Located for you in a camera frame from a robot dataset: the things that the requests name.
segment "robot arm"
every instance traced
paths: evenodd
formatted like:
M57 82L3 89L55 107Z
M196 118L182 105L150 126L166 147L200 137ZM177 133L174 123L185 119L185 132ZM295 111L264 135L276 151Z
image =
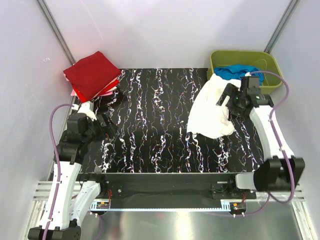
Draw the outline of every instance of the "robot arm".
M58 165L55 163L48 202L40 220L40 226L29 230L30 240L42 240L48 222L50 223L46 240L79 240L81 224L91 203L96 197L102 197L107 193L104 176L91 174L83 183L80 193L72 199L78 173L84 156L88 152L88 145L91 142L104 140L115 130L110 126L111 122L107 116L102 115L99 120L92 110L91 102L83 103L80 109L70 115L67 120L67 128L57 145L61 170L60 182L57 182ZM49 219L57 185L58 192L53 215Z
M256 76L243 77L240 88L228 83L217 105L221 106L227 96L229 96L229 99L225 106L230 113L241 118L249 117L252 120L258 132L264 155L264 163L258 170L239 173L235 176L236 188L259 192L290 191L289 170L283 150L285 150L290 161L294 176L294 186L297 186L305 168L305 162L302 158L296 158L287 145L275 113L273 113L272 122L278 139L276 138L270 122L270 113L274 104L269 95L261 94L259 78ZM278 140L282 143L281 149L279 148Z

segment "olive green basket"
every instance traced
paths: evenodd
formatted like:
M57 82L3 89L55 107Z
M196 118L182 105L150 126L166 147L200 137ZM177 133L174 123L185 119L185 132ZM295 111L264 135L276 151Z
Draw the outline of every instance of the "olive green basket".
M221 68L235 64L255 66L261 71L269 71L280 76L280 70L275 59L268 53L263 51L214 51L210 57L210 66L206 74L209 80L214 73L214 68ZM270 94L274 89L280 87L282 81L271 74L264 74L261 93Z

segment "gray floor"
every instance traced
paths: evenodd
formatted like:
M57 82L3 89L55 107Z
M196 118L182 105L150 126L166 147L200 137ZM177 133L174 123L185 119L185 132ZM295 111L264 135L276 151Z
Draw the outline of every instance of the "gray floor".
M249 202L247 212L259 208ZM219 217L208 212L107 212L97 240L301 240L290 204L270 202L254 216ZM95 240L98 218L86 216L81 240Z

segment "white panel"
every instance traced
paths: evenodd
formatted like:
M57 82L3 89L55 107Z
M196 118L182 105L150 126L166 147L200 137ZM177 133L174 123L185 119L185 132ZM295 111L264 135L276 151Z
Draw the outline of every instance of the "white panel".
M76 60L209 67L214 50L263 51L289 0L46 0Z
M1 1L0 22L0 235L20 240L53 159L50 113L71 99L62 74L69 64L36 1ZM65 115L54 118L56 138Z
M320 1L302 0L276 43L272 54L287 80L290 93L277 113L279 126L306 168L300 182L312 222L320 237ZM284 87L272 96L276 102Z

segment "blue cloth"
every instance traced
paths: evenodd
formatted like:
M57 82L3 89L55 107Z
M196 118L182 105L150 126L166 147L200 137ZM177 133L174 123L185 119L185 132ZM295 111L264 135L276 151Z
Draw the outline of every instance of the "blue cloth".
M246 73L260 71L260 69L255 66L236 64L225 67L216 67L213 71L217 76L221 77L224 80L241 80L241 77L244 77ZM263 80L265 80L265 77L262 73L255 73L252 76L259 77L260 86L262 85Z

